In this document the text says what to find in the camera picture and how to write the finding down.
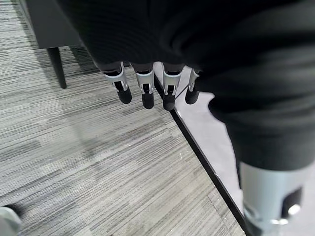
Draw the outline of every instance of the gray chair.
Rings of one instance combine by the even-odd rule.
[[[46,48],[60,87],[66,88],[59,47],[80,45],[78,34],[53,0],[19,0],[22,13],[36,37],[39,48]]]

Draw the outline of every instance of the robotic arm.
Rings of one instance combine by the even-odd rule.
[[[215,95],[209,110],[232,141],[254,236],[287,224],[299,211],[315,158],[313,0],[58,3],[97,65],[160,60],[195,68],[186,101],[194,103],[198,91]],[[164,107],[170,110],[181,70],[165,68]],[[145,88],[152,94],[146,85],[152,85],[151,71],[136,72],[143,95]]]

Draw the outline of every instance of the black sweater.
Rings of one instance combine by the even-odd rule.
[[[313,0],[58,0],[98,63],[204,71],[236,158],[271,170],[315,157]]]

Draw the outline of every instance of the gray carpet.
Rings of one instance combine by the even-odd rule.
[[[128,68],[122,104],[69,47],[60,89],[15,4],[0,0],[0,204],[21,206],[21,235],[244,235],[158,93],[145,110]]]

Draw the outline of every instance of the black chair leg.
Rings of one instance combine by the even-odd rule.
[[[50,57],[51,63],[53,64],[60,87],[62,89],[66,89],[67,84],[64,78],[63,63],[61,61],[59,48],[47,48],[47,52]]]

